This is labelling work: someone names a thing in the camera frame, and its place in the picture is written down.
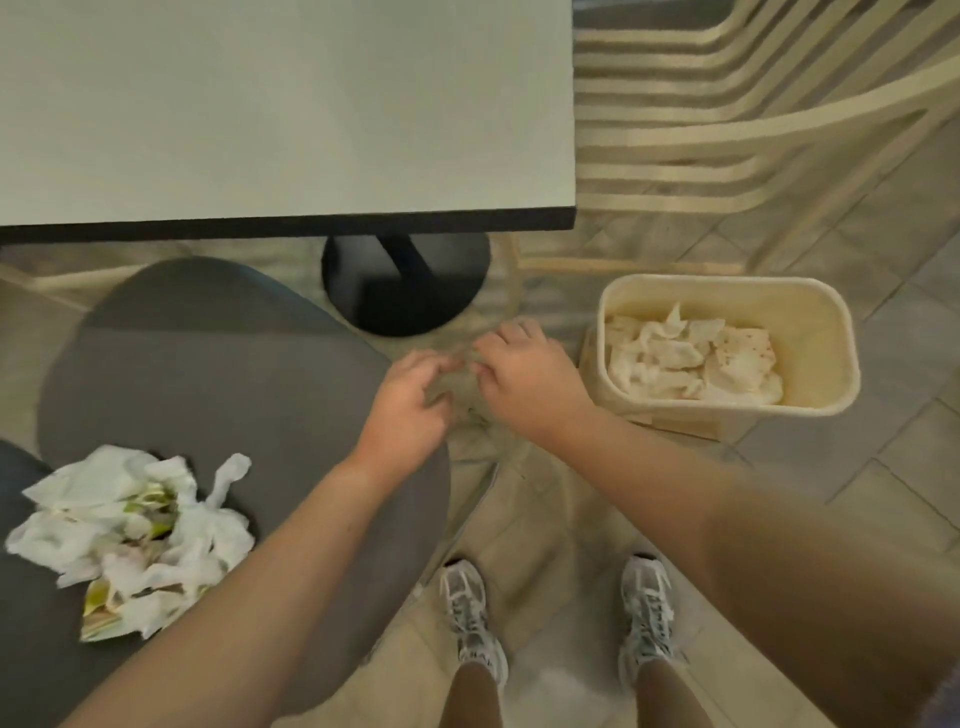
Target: used tissue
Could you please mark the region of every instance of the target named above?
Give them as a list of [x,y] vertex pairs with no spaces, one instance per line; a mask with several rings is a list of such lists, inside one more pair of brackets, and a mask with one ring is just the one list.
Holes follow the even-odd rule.
[[222,507],[250,464],[246,455],[229,457],[198,501],[182,457],[103,446],[23,492],[37,510],[11,531],[6,549],[56,571],[58,587],[90,582],[82,642],[131,632],[147,639],[253,548],[247,519]]
[[776,404],[783,381],[770,334],[722,319],[685,321],[680,304],[666,321],[613,316],[605,324],[611,382],[639,399]]

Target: white tabletop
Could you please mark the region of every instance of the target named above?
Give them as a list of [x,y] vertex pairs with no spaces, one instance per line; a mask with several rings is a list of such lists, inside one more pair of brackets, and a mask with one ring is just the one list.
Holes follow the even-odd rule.
[[0,5],[0,226],[573,205],[569,0]]

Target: black table edge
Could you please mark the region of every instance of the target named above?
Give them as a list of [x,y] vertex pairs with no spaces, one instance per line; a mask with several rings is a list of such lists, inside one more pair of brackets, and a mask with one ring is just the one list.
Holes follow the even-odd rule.
[[575,206],[0,226],[0,245],[107,240],[570,230]]

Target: white sneaker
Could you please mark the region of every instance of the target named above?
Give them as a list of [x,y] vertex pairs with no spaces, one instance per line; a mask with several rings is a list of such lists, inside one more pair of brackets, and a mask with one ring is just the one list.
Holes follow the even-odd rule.
[[486,666],[503,691],[507,684],[507,655],[493,636],[487,621],[487,589],[476,567],[466,559],[448,564],[440,577],[446,600],[446,615],[457,637],[457,652],[463,663]]
[[650,660],[673,657],[673,588],[663,563],[654,556],[635,554],[620,577],[620,594],[630,618],[630,633],[620,647],[620,682],[634,688],[640,666]]

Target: trash bin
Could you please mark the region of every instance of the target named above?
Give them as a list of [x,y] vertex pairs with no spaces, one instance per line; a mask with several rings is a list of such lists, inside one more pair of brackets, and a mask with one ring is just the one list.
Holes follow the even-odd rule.
[[[783,378],[780,403],[639,399],[614,386],[607,374],[610,349],[604,323],[616,315],[663,321],[677,302],[685,320],[725,319],[735,327],[767,329],[777,354],[775,371]],[[860,391],[850,311],[839,293],[815,279],[625,276],[612,281],[600,297],[596,340],[599,403],[618,414],[828,417],[849,407]]]

